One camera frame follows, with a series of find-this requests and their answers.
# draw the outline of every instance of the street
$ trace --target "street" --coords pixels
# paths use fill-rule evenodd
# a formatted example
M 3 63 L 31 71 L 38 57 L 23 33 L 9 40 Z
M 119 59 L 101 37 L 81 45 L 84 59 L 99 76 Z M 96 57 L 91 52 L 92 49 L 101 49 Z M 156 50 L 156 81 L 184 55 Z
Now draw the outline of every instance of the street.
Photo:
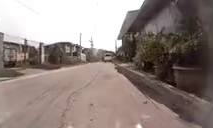
M 0 83 L 1 128 L 198 128 L 142 94 L 111 63 Z

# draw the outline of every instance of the concrete wall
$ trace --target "concrete wall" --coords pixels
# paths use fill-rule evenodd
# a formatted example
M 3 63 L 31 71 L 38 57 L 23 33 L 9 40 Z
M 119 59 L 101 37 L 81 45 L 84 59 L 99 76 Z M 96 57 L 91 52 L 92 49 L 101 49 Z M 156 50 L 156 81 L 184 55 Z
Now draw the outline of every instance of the concrete wall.
M 143 33 L 153 32 L 159 33 L 163 30 L 164 33 L 176 32 L 182 14 L 174 3 L 170 3 L 155 15 L 145 27 Z
M 86 54 L 81 53 L 80 58 L 81 58 L 82 62 L 86 62 L 87 61 Z

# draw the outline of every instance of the wall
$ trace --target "wall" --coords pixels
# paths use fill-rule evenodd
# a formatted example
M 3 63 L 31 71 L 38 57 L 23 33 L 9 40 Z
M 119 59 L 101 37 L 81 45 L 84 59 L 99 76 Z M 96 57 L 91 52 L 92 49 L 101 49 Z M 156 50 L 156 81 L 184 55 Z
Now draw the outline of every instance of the wall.
M 24 60 L 24 53 L 22 53 L 21 44 L 4 42 L 4 61 L 22 61 Z
M 172 2 L 155 15 L 142 29 L 142 32 L 159 33 L 162 30 L 164 33 L 176 32 L 181 17 L 182 14 Z
M 86 62 L 87 61 L 87 58 L 86 58 L 86 55 L 85 54 L 83 54 L 83 53 L 81 53 L 81 61 L 82 62 Z

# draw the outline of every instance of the utility pole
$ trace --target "utility pole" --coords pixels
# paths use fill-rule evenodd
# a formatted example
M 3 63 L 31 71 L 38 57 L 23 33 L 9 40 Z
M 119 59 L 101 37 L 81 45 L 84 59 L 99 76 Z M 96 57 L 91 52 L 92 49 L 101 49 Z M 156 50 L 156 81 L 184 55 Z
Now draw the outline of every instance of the utility pole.
M 117 40 L 115 40 L 115 53 L 117 52 L 118 47 L 117 47 Z
M 93 54 L 94 43 L 93 43 L 93 38 L 92 37 L 91 37 L 89 42 L 90 42 L 90 46 L 91 46 L 91 59 L 93 59 L 93 56 L 94 56 L 94 54 Z
M 82 33 L 80 33 L 80 46 L 82 44 Z
M 80 60 L 82 60 L 81 54 L 82 54 L 82 33 L 80 33 Z
M 94 41 L 93 41 L 93 38 L 91 37 L 91 39 L 90 39 L 90 46 L 91 46 L 91 49 L 93 49 L 93 47 L 94 47 Z
M 27 60 L 28 60 L 28 44 L 27 39 L 24 39 L 24 66 L 27 68 Z

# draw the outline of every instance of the wire fence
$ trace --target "wire fence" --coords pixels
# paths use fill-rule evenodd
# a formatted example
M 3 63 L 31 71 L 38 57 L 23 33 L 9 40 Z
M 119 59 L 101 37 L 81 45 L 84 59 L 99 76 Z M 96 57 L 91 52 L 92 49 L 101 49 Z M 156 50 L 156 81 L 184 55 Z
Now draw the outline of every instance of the wire fence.
M 14 67 L 19 64 L 37 64 L 40 59 L 40 42 L 4 33 L 4 66 Z

